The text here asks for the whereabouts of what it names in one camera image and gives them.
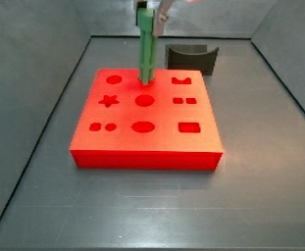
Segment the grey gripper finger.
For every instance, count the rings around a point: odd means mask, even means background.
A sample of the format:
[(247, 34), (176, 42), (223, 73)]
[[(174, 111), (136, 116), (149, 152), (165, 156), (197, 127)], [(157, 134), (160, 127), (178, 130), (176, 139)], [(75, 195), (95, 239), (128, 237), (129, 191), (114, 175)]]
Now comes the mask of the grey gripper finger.
[(164, 34), (165, 23), (169, 20), (168, 12), (174, 0), (161, 0), (153, 13), (153, 36), (160, 37)]

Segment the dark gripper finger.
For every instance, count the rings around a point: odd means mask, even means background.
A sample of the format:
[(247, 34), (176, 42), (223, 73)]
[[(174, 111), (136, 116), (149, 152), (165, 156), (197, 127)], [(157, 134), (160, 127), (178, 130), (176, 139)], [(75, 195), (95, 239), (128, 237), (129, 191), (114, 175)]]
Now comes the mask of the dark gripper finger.
[(134, 0), (136, 25), (140, 24), (140, 10), (148, 8), (149, 0)]

